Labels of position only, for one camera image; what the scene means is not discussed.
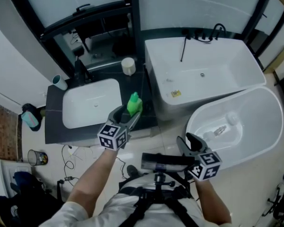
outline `harness strap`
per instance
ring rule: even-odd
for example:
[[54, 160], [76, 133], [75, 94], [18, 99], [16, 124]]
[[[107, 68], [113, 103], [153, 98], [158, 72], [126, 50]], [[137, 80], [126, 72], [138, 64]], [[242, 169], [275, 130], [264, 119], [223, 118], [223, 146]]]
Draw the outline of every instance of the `harness strap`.
[[139, 200], [134, 205], [136, 209], [119, 227], [134, 227], [138, 220], [144, 218], [146, 210], [153, 203], [166, 204], [180, 218], [186, 227], [198, 227], [195, 221], [187, 213], [187, 209], [179, 203], [178, 199], [189, 198], [190, 193], [183, 186], [176, 187], [173, 191], [161, 190], [164, 199], [159, 202], [154, 199], [155, 190], [142, 187], [125, 187], [119, 193], [130, 196], [138, 196]]
[[169, 175], [171, 178], [175, 179], [178, 183], [180, 183], [182, 186], [184, 186], [187, 191], [189, 192], [189, 197], [192, 198], [193, 196], [190, 194], [190, 183], [186, 180], [180, 177], [178, 173], [175, 172], [165, 172], [164, 174]]
[[138, 220], [144, 218], [144, 213], [151, 205], [149, 199], [140, 198], [135, 204], [137, 207], [134, 212], [119, 227], [133, 227]]
[[174, 211], [186, 227], [198, 227], [195, 221], [187, 213], [187, 209], [175, 199], [166, 199], [165, 204]]

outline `person's arm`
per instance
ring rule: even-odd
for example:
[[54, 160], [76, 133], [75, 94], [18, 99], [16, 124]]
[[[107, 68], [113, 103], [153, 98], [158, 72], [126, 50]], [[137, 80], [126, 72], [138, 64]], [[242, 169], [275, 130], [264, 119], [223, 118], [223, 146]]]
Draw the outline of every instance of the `person's arm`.
[[205, 220], [217, 225], [231, 224], [230, 212], [213, 189], [209, 180], [203, 182], [195, 181], [195, 185]]
[[105, 187], [118, 152], [104, 150], [102, 155], [80, 177], [67, 202], [76, 202], [81, 205], [91, 217], [99, 195]]

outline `green spray bottle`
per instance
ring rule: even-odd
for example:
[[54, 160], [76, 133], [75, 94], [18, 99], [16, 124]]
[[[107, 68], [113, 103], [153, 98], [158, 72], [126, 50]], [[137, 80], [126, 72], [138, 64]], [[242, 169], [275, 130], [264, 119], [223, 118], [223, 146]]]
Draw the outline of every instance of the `green spray bottle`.
[[136, 112], [142, 113], [142, 100], [139, 98], [138, 93], [134, 92], [127, 103], [127, 111], [132, 117]]

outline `white tile floor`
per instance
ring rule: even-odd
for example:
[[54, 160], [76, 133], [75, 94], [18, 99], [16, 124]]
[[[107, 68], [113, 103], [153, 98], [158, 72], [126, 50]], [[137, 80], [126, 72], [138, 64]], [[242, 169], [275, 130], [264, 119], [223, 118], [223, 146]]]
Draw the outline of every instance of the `white tile floor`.
[[[271, 88], [284, 105], [282, 92], [274, 87], [275, 79], [272, 74], [266, 76], [267, 86]], [[175, 122], [159, 122], [160, 132], [152, 138], [144, 138], [130, 141], [124, 150], [120, 150], [118, 157], [126, 162], [126, 165], [141, 165], [143, 152], [162, 153], [167, 155], [179, 155], [176, 137], [182, 134], [185, 123], [189, 117], [179, 119]], [[62, 145], [45, 145], [44, 142], [44, 120], [38, 132], [32, 132], [26, 125], [22, 126], [23, 156], [26, 160], [30, 149], [42, 150], [49, 156], [49, 163], [45, 166], [36, 167], [36, 173], [42, 177], [50, 187], [55, 187], [59, 179], [64, 178], [64, 163], [61, 156]], [[68, 176], [80, 177], [84, 171], [99, 157], [103, 149], [100, 146], [92, 148], [79, 148], [75, 156], [69, 156], [65, 147], [64, 158], [74, 163], [75, 169], [66, 169]], [[112, 173], [106, 187], [96, 206], [96, 214], [104, 204], [117, 192], [118, 183], [122, 181], [120, 167], [122, 163], [116, 160]], [[275, 188], [280, 183], [284, 174], [284, 130], [279, 143], [271, 151], [242, 163], [238, 166], [225, 169], [212, 180], [212, 183], [231, 211], [234, 226], [251, 227], [258, 220], [261, 213], [269, 206], [266, 203], [268, 197], [275, 193]], [[63, 191], [70, 192], [72, 186], [65, 183]], [[192, 194], [197, 197], [194, 184]]]

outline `white cup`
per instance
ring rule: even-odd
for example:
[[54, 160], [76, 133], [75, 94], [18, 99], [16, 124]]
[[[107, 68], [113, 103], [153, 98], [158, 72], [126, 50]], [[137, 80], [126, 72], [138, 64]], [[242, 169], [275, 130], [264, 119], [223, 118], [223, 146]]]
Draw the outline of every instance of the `white cup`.
[[121, 61], [123, 73], [127, 76], [131, 76], [136, 72], [136, 66], [133, 58], [126, 57]]
[[67, 84], [66, 82], [62, 79], [61, 75], [55, 75], [53, 77], [52, 83], [60, 88], [61, 90], [65, 91], [67, 89]]

